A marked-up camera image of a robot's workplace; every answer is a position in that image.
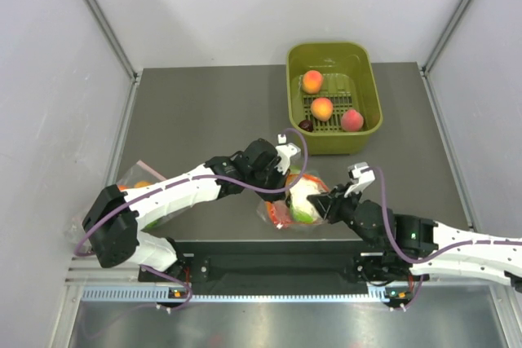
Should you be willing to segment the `fake orange yellow mango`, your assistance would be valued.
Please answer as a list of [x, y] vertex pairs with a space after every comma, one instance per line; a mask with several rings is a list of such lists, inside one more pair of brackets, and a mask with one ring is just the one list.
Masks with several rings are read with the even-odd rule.
[[289, 174], [285, 181], [285, 186], [289, 187], [299, 176], [297, 174]]

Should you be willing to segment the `clear zip bag red seal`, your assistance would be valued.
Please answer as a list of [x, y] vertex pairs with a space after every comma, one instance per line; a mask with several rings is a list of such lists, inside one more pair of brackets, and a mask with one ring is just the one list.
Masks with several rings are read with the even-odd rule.
[[328, 193], [330, 189], [317, 176], [317, 172], [307, 171], [289, 191], [283, 200], [274, 202], [261, 201], [257, 207], [257, 215], [267, 224], [278, 230], [305, 230], [325, 222], [313, 208], [308, 196]]

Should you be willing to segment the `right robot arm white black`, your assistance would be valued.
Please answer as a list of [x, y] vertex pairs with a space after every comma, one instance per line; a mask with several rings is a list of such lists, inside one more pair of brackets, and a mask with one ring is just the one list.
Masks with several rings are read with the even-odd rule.
[[393, 280], [411, 275], [460, 275], [521, 291], [521, 239], [464, 231], [429, 218], [395, 214], [342, 188], [307, 197], [321, 218], [344, 222], [382, 254], [378, 265]]

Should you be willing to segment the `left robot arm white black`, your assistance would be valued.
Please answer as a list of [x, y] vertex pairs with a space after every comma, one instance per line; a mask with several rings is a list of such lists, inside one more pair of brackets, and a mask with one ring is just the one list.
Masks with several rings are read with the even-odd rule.
[[176, 280], [184, 273], [185, 261], [175, 242], [152, 236], [146, 228], [168, 215], [239, 194], [246, 188], [263, 200], [282, 200], [290, 162], [299, 153], [292, 143], [274, 146], [256, 139], [243, 151], [215, 156], [175, 178], [126, 190], [108, 186], [82, 222], [91, 250], [103, 268], [133, 262]]

